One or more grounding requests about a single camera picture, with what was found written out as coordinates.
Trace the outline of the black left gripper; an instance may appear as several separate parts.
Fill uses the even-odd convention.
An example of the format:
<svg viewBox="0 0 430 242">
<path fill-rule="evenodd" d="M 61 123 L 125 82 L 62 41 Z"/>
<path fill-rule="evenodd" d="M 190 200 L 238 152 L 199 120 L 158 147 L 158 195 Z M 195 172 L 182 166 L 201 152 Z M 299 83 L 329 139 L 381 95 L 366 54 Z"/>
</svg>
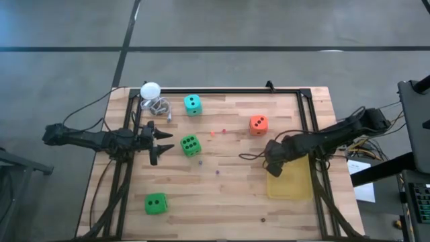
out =
<svg viewBox="0 0 430 242">
<path fill-rule="evenodd" d="M 158 165 L 158 158 L 165 151 L 172 149 L 175 145 L 156 145 L 154 139 L 171 138 L 173 135 L 162 132 L 155 127 L 153 121 L 148 121 L 147 126 L 142 126 L 139 134 L 139 151 L 149 151 L 150 164 Z"/>
</svg>

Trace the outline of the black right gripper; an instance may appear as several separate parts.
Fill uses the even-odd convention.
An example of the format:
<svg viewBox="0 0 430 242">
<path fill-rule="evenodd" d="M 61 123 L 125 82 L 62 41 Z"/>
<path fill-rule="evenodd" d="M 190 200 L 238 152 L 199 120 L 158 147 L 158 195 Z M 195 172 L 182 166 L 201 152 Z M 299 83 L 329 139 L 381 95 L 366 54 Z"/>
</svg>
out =
<svg viewBox="0 0 430 242">
<path fill-rule="evenodd" d="M 264 157 L 268 162 L 267 171 L 274 177 L 279 177 L 282 174 L 284 163 L 290 161 L 282 144 L 273 139 L 266 144 Z"/>
</svg>

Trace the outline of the large green foam die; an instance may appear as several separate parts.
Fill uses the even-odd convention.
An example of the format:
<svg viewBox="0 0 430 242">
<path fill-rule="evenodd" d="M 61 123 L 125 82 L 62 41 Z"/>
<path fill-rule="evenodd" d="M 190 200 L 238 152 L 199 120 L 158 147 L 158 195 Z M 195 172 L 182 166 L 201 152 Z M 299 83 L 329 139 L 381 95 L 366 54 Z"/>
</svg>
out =
<svg viewBox="0 0 430 242">
<path fill-rule="evenodd" d="M 202 152 L 201 144 L 196 135 L 188 135 L 181 139 L 180 145 L 187 157 L 199 155 Z"/>
<path fill-rule="evenodd" d="M 148 215 L 166 213 L 168 211 L 167 195 L 165 193 L 148 194 L 144 205 Z"/>
</svg>

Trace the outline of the large orange foam die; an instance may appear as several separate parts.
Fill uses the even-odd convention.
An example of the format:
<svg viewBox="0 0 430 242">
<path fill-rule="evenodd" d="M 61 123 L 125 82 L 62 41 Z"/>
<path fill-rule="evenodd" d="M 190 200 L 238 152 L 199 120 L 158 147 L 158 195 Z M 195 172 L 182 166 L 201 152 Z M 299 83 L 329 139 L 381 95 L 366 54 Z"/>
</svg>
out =
<svg viewBox="0 0 430 242">
<path fill-rule="evenodd" d="M 249 132 L 253 136 L 263 136 L 268 131 L 268 118 L 262 115 L 251 116 Z"/>
</svg>

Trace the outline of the large teal foam die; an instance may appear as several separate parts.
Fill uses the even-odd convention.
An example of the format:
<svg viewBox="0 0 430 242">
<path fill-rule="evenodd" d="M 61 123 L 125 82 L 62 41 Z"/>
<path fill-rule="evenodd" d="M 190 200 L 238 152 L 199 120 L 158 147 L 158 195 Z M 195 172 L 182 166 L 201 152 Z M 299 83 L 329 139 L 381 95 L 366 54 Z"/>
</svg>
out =
<svg viewBox="0 0 430 242">
<path fill-rule="evenodd" d="M 198 116 L 202 113 L 202 103 L 199 95 L 188 95 L 184 97 L 183 101 L 188 116 Z"/>
</svg>

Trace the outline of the yellow translucent plastic bin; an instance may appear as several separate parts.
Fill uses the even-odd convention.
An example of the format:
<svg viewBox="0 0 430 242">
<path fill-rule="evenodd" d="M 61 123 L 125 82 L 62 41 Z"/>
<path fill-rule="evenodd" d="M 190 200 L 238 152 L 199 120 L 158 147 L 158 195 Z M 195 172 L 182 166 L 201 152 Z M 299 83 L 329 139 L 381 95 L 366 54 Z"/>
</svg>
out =
<svg viewBox="0 0 430 242">
<path fill-rule="evenodd" d="M 284 163 L 279 177 L 267 172 L 267 197 L 277 200 L 313 199 L 312 178 L 308 155 Z"/>
</svg>

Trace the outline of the white mushroom-shaped lamp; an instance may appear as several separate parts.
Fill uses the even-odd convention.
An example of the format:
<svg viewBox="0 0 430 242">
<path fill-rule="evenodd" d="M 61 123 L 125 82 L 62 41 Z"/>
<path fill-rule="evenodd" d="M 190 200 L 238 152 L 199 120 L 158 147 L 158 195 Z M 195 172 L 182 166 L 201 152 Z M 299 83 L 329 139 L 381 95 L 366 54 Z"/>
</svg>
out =
<svg viewBox="0 0 430 242">
<path fill-rule="evenodd" d="M 147 82 L 140 88 L 140 96 L 146 100 L 156 99 L 161 94 L 161 87 L 155 82 Z"/>
</svg>

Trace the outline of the white paper sheet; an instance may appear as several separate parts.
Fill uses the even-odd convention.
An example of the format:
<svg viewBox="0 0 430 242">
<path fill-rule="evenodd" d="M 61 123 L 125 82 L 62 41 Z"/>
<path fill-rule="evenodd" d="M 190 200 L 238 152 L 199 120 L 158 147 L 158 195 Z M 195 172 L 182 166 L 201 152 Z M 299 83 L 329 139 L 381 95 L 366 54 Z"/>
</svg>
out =
<svg viewBox="0 0 430 242">
<path fill-rule="evenodd" d="M 371 167 L 369 163 L 354 160 L 348 160 L 347 165 L 350 175 Z M 354 187 L 354 192 L 356 200 L 371 203 L 376 202 L 373 183 Z"/>
</svg>

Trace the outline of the black crossbar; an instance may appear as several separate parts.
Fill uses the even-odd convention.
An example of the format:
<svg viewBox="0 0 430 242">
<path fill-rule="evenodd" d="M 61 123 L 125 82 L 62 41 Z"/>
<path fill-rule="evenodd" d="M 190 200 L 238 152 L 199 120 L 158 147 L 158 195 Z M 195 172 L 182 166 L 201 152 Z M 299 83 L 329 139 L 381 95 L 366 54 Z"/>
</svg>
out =
<svg viewBox="0 0 430 242">
<path fill-rule="evenodd" d="M 353 187 L 398 175 L 404 170 L 415 170 L 415 158 L 412 152 L 405 153 L 389 161 L 358 171 L 351 175 Z"/>
</svg>

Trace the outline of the grey metal stand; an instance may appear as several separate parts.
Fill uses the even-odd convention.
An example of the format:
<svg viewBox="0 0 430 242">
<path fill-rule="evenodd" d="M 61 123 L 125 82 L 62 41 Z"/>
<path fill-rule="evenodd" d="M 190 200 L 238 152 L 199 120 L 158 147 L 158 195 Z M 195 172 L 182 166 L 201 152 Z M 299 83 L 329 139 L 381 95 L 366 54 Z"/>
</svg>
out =
<svg viewBox="0 0 430 242">
<path fill-rule="evenodd" d="M 34 171 L 50 175 L 53 166 L 19 157 L 0 148 L 0 242 L 6 242 L 11 236 Z"/>
</svg>

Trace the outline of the grey equipment cart panel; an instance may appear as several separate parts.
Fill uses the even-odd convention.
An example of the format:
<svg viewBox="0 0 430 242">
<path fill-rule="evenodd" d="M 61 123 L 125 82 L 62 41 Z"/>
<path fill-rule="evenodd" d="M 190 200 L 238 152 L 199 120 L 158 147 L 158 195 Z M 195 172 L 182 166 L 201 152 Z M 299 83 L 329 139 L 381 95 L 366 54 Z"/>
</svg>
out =
<svg viewBox="0 0 430 242">
<path fill-rule="evenodd" d="M 413 89 L 416 81 L 401 81 L 397 84 L 400 102 L 414 155 L 415 167 L 421 173 L 430 173 L 430 128 L 423 124 L 430 121 L 430 89 L 417 93 Z"/>
</svg>

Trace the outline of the black pole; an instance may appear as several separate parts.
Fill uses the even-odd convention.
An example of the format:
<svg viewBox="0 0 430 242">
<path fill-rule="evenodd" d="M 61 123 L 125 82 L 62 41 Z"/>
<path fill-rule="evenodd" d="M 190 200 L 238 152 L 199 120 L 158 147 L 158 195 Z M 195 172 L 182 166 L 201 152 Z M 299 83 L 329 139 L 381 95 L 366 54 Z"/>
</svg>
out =
<svg viewBox="0 0 430 242">
<path fill-rule="evenodd" d="M 430 75 L 420 81 L 411 81 L 413 90 L 418 94 L 426 94 L 430 91 Z"/>
</svg>

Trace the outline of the black aluminium frame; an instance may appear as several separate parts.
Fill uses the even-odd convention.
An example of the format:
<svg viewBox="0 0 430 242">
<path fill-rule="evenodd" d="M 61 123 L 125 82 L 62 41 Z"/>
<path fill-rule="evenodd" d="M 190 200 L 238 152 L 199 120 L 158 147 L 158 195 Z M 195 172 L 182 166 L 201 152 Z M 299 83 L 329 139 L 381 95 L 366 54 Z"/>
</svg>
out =
<svg viewBox="0 0 430 242">
<path fill-rule="evenodd" d="M 208 88 L 194 89 L 203 112 L 185 113 L 186 89 L 166 89 L 173 109 L 167 122 L 155 118 L 175 145 L 156 166 L 147 152 L 138 153 L 131 165 L 115 165 L 108 156 L 95 156 L 77 235 L 89 230 L 108 205 L 111 191 L 126 173 L 131 175 L 127 199 L 121 201 L 101 235 L 108 239 L 138 241 L 246 241 L 313 240 L 342 235 L 343 230 L 325 204 L 311 200 L 277 200 L 267 197 L 262 161 L 246 161 L 240 153 L 259 153 L 267 141 L 284 130 L 316 130 L 335 123 L 329 90 L 325 87 Z M 249 132 L 251 116 L 268 118 L 263 136 Z M 196 135 L 202 152 L 187 157 L 181 139 Z M 168 211 L 148 215 L 148 194 L 165 193 Z"/>
</svg>

